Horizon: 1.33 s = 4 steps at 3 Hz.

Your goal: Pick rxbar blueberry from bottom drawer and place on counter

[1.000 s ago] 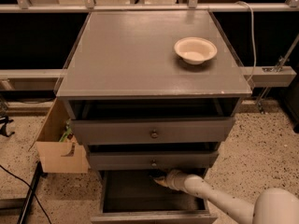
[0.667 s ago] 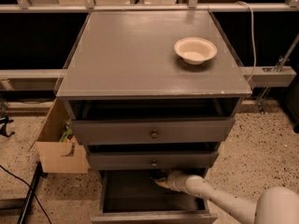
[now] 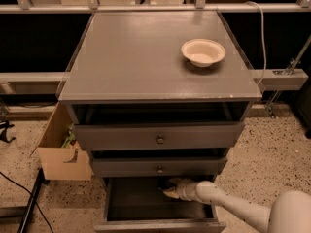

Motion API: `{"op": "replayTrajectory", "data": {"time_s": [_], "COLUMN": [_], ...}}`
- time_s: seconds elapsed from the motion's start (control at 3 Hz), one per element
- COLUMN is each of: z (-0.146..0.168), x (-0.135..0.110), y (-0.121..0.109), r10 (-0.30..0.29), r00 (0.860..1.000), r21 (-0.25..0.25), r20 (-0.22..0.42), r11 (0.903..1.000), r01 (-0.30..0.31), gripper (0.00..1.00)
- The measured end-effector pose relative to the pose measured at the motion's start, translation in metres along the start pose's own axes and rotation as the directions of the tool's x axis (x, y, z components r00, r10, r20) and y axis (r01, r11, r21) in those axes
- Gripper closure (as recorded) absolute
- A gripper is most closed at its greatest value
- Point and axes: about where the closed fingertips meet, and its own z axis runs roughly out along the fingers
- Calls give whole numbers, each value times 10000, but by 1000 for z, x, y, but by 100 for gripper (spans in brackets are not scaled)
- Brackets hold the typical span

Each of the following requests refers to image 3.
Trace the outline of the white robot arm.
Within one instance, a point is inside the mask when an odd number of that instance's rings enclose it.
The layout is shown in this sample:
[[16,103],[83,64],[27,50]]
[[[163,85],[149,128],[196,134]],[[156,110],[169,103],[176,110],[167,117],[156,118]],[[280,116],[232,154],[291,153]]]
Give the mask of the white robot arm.
[[171,198],[222,207],[259,233],[311,233],[311,196],[302,191],[286,191],[266,207],[209,181],[172,178],[161,182],[159,189]]

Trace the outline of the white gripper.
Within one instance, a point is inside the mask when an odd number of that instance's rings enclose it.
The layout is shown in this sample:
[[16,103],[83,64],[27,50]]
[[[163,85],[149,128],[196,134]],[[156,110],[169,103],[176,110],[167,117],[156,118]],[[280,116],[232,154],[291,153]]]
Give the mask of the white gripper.
[[196,201],[196,187],[198,182],[191,179],[184,178],[171,178],[168,180],[172,184],[176,184],[177,187],[165,189],[163,193],[173,199],[182,199],[184,201]]

